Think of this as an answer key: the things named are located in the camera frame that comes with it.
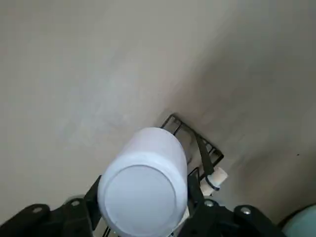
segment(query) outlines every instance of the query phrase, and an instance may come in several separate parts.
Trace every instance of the white wall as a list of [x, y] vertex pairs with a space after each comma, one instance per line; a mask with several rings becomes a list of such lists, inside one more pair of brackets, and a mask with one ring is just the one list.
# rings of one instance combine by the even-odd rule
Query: white wall
[[278, 220], [315, 201], [315, 12], [308, 0], [1, 1], [0, 222], [85, 193], [170, 111], [225, 153], [228, 204]]

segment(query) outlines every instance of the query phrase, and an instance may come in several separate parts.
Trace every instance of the black metal frame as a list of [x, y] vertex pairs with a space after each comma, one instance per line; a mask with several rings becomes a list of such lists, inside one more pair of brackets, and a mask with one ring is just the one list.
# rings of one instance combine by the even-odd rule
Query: black metal frame
[[[200, 176], [199, 169], [188, 175], [188, 207], [190, 217], [184, 222], [179, 237], [285, 237], [285, 235], [258, 209], [253, 206], [237, 206], [234, 212], [219, 206], [213, 200], [203, 196], [200, 181], [214, 172], [224, 155], [208, 140], [190, 128], [176, 115], [171, 115], [161, 126], [164, 128], [171, 120], [188, 128], [197, 140], [204, 168]], [[210, 155], [217, 154], [215, 162]], [[34, 204], [24, 208], [0, 226], [1, 237], [93, 237], [101, 213], [97, 202], [97, 190], [100, 177], [94, 182], [83, 198], [73, 198], [61, 207], [51, 211], [48, 205]], [[103, 237], [107, 237], [111, 229], [106, 228]]]
[[[199, 172], [197, 173], [199, 181], [201, 181], [205, 176], [211, 175], [214, 172], [214, 167], [217, 166], [218, 163], [224, 158], [223, 153], [214, 144], [212, 144], [208, 139], [203, 137], [195, 129], [189, 126], [188, 123], [184, 122], [183, 119], [181, 119], [178, 115], [171, 114], [166, 119], [166, 121], [163, 122], [160, 128], [165, 129], [169, 123], [178, 123], [177, 128], [172, 132], [174, 136], [176, 136], [177, 133], [181, 129], [189, 130], [189, 132], [191, 132], [194, 135], [197, 141], [197, 145], [198, 145], [198, 149], [201, 155], [201, 160], [202, 160], [203, 169], [204, 169], [203, 174], [200, 175]], [[212, 156], [216, 157], [216, 160], [214, 162], [212, 162], [212, 159], [211, 159]]]

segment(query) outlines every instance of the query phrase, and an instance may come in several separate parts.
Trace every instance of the white cylindrical bottle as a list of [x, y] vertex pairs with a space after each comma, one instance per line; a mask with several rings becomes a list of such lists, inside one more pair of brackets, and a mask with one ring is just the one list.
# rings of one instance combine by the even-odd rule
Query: white cylindrical bottle
[[160, 128], [137, 132], [102, 175], [98, 203], [121, 237], [165, 237], [187, 206], [187, 163], [179, 141]]

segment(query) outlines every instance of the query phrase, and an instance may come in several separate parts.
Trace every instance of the teal object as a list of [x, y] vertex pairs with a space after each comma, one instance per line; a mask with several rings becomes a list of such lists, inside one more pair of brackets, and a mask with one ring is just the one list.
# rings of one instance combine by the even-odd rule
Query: teal object
[[316, 205], [296, 214], [283, 228], [287, 237], [316, 237]]

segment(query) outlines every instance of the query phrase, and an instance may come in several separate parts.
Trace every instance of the screw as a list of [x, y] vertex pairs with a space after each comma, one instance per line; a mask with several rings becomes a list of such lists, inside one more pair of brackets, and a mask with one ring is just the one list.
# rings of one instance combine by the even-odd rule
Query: screw
[[38, 212], [40, 212], [42, 210], [42, 208], [41, 207], [36, 207], [36, 208], [34, 208], [33, 209], [33, 213], [38, 213]]
[[73, 201], [73, 202], [71, 203], [71, 205], [72, 205], [72, 206], [78, 206], [79, 203], [80, 203], [80, 202], [76, 200], [76, 201]]
[[246, 214], [246, 215], [249, 215], [251, 213], [250, 209], [248, 207], [245, 207], [245, 206], [242, 207], [240, 210], [243, 214]]
[[204, 201], [204, 204], [205, 204], [206, 206], [209, 206], [209, 207], [211, 207], [211, 206], [214, 205], [213, 202], [212, 202], [211, 200], [208, 200], [208, 199], [206, 199], [206, 200]]

